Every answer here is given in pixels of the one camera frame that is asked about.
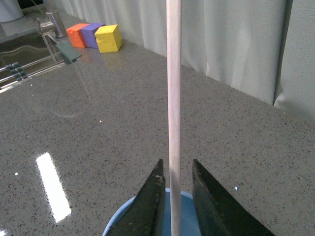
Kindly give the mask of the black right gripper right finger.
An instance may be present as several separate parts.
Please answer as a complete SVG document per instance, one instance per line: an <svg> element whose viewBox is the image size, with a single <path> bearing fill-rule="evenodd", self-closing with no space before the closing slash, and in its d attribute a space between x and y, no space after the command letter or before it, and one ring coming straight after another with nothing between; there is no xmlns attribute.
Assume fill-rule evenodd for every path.
<svg viewBox="0 0 315 236"><path fill-rule="evenodd" d="M193 199L203 236L272 236L197 160L193 160Z"/></svg>

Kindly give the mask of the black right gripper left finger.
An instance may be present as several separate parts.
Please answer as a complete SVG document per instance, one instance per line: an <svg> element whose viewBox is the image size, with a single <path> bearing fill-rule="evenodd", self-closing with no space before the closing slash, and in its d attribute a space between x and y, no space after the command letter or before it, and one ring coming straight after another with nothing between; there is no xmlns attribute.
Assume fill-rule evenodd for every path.
<svg viewBox="0 0 315 236"><path fill-rule="evenodd" d="M165 209L163 160L159 159L130 207L108 236L161 236Z"/></svg>

